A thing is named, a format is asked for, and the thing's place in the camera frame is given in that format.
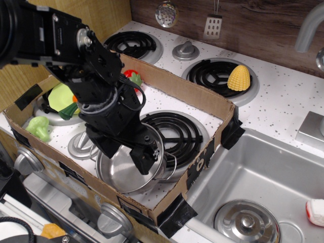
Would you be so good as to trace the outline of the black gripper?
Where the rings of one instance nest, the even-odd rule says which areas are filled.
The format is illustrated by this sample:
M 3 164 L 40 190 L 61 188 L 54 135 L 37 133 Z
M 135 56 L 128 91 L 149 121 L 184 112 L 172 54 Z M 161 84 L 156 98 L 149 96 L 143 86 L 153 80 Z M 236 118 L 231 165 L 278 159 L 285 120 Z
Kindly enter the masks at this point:
M 99 78 L 70 78 L 66 85 L 77 97 L 87 133 L 108 158 L 124 145 L 141 175 L 148 175 L 161 151 L 140 121 L 140 102 L 128 78 L 109 84 Z

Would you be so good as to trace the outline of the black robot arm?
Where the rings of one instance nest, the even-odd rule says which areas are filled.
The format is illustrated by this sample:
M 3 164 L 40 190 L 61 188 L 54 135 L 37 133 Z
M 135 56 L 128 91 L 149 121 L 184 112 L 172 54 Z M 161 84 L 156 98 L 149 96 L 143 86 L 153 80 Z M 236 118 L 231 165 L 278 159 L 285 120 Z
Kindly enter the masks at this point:
M 143 175 L 156 162 L 157 143 L 139 113 L 139 86 L 123 73 L 118 53 L 103 47 L 81 19 L 27 1 L 1 1 L 1 66 L 45 66 L 77 98 L 92 142 L 108 157 L 120 146 Z

